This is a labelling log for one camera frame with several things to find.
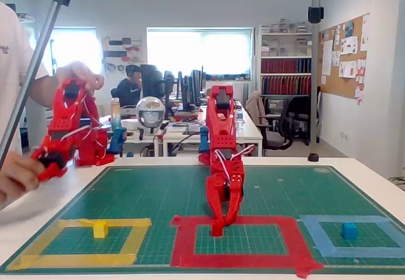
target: white helmet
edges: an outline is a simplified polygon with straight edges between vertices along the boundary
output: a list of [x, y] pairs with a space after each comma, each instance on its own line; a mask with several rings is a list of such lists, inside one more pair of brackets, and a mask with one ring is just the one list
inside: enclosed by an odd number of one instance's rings
[[160, 99], [148, 96], [142, 98], [135, 109], [139, 125], [147, 133], [154, 133], [158, 129], [165, 115], [165, 106]]

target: person's hand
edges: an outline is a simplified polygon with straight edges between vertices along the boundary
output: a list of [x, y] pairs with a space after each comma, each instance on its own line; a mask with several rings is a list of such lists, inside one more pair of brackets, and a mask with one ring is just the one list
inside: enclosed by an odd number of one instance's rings
[[0, 205], [37, 189], [38, 176], [43, 171], [45, 167], [37, 160], [9, 153], [0, 170]]
[[104, 77], [99, 74], [91, 72], [88, 66], [80, 61], [61, 67], [56, 71], [56, 78], [61, 84], [65, 79], [77, 77], [86, 81], [86, 90], [90, 95], [94, 95], [95, 90], [100, 90], [104, 85]]

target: cork board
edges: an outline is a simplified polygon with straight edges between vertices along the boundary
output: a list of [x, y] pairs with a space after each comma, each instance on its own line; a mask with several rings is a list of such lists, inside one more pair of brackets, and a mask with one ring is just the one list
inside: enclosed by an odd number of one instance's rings
[[[367, 59], [367, 51], [360, 51], [361, 47], [361, 33], [363, 31], [363, 16], [357, 17], [355, 19], [349, 20], [347, 22], [353, 23], [353, 36], [358, 37], [358, 52], [357, 54], [347, 54], [340, 56], [340, 62], [342, 61], [357, 61], [362, 59]], [[355, 97], [356, 87], [359, 85], [359, 82], [356, 79], [347, 79], [343, 77], [339, 77], [339, 66], [332, 66], [330, 75], [327, 75], [326, 84], [321, 84], [321, 76], [322, 76], [322, 58], [323, 58], [323, 43], [326, 41], [325, 38], [328, 37], [328, 40], [334, 39], [333, 30], [339, 28], [340, 29], [340, 40], [337, 44], [334, 44], [333, 41], [333, 48], [332, 51], [340, 51], [342, 47], [342, 38], [345, 36], [344, 32], [344, 24], [341, 23], [340, 25], [336, 25], [332, 28], [323, 30], [320, 32], [319, 36], [319, 43], [318, 43], [318, 85], [321, 86], [322, 92], [334, 94], [338, 96], [343, 96], [345, 98], [352, 98]]]

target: blue tape square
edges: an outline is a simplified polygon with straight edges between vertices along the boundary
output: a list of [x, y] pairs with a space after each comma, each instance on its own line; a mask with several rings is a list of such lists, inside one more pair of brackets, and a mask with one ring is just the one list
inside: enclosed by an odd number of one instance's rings
[[[323, 257], [405, 258], [405, 235], [388, 218], [379, 215], [302, 215], [301, 220]], [[336, 247], [322, 228], [321, 222], [374, 223], [400, 247]]]

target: red robotic arm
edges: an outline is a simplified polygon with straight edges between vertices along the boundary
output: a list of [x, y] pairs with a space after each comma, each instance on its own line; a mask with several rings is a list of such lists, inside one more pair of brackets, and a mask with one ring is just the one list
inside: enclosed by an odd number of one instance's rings
[[[209, 131], [209, 152], [200, 155], [200, 162], [210, 166], [206, 181], [208, 203], [212, 208], [213, 236], [222, 236], [223, 227], [235, 222], [243, 198], [245, 178], [242, 154], [254, 146], [237, 152], [234, 89], [232, 86], [213, 86], [208, 99], [206, 124]], [[222, 214], [221, 202], [229, 201], [228, 213]]]
[[61, 177], [66, 164], [78, 150], [77, 166], [104, 165], [114, 161], [106, 154], [107, 131], [99, 123], [94, 98], [87, 95], [85, 82], [68, 79], [56, 90], [53, 101], [53, 119], [39, 149], [32, 158], [44, 164], [46, 170], [40, 182]]

